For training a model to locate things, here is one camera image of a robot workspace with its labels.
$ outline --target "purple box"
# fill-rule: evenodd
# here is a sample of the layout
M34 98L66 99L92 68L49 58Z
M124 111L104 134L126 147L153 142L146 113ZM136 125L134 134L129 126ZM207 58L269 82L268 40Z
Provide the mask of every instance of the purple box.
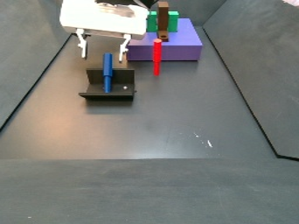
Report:
M126 46L126 60L153 60L156 33L148 32L141 40L132 39ZM178 18L177 32L169 32L169 42L162 42L162 60L199 60L201 40L188 18Z

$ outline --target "dark gray floor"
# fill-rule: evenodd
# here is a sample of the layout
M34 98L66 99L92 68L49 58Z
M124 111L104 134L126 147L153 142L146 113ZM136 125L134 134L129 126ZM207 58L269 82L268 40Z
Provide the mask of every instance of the dark gray floor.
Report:
M201 28L200 61L118 64L134 69L133 103L85 102L85 68L117 60L121 39L72 38L0 134L0 158L241 158L275 155Z
M299 158L299 10L228 0L204 29L276 154Z
M297 224L299 164L0 160L5 224Z

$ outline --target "black wall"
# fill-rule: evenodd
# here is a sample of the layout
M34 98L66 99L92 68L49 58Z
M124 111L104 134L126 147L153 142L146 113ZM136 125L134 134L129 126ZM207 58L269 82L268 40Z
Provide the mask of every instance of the black wall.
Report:
M276 153L299 158L299 10L228 0L203 27Z
M0 3L0 128L68 38L57 0Z

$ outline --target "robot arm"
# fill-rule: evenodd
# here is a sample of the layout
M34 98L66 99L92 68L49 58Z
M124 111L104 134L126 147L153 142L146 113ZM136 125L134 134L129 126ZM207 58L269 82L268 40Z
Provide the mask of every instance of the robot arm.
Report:
M81 58L86 58L88 35L124 38L120 45L118 61L126 52L130 39L145 35L148 9L156 0L62 0L60 23L64 30L76 33Z

